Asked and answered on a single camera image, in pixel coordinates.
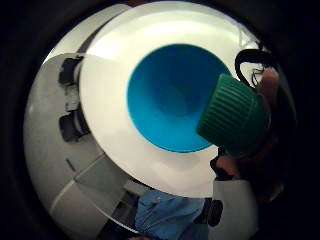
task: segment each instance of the white plate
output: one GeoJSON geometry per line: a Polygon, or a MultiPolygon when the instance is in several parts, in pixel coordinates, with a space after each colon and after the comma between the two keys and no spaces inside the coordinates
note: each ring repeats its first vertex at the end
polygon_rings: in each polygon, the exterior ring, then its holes
{"type": "Polygon", "coordinates": [[[243,45],[255,47],[255,38],[245,32],[222,13],[186,2],[150,3],[112,20],[92,42],[80,79],[85,118],[101,148],[120,168],[153,188],[186,197],[212,196],[215,174],[209,162],[217,147],[175,153],[151,144],[130,119],[127,85],[144,56],[175,43],[214,53],[235,76],[236,54],[243,45]]]}

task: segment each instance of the blue cloth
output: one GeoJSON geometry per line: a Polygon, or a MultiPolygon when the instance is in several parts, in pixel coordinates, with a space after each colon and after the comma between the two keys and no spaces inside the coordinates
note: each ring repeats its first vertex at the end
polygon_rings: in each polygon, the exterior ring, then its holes
{"type": "Polygon", "coordinates": [[[154,239],[205,240],[208,235],[207,225],[193,223],[201,213],[204,201],[157,190],[147,191],[139,199],[136,228],[142,235],[154,239]]]}

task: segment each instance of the blue bowl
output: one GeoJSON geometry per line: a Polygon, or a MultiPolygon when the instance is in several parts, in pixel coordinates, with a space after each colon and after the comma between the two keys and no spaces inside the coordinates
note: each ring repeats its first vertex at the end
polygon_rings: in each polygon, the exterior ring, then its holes
{"type": "Polygon", "coordinates": [[[194,152],[210,146],[196,128],[221,73],[230,75],[218,57],[200,47],[174,44],[151,52],[128,84],[134,125],[168,151],[194,152]]]}

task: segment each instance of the green lid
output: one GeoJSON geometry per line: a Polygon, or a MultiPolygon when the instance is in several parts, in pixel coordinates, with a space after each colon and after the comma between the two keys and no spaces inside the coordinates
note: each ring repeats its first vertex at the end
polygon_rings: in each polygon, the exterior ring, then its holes
{"type": "Polygon", "coordinates": [[[233,156],[248,152],[265,135],[269,114],[263,99],[231,76],[221,74],[197,132],[233,156]]]}

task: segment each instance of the black strap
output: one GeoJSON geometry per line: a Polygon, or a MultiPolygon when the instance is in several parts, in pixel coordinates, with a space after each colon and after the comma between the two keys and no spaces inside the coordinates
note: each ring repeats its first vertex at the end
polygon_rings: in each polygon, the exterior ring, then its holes
{"type": "Polygon", "coordinates": [[[240,66],[242,63],[261,63],[265,67],[273,67],[278,70],[278,64],[273,55],[259,49],[244,49],[238,53],[235,59],[235,70],[241,82],[250,86],[250,82],[243,76],[240,66]]]}

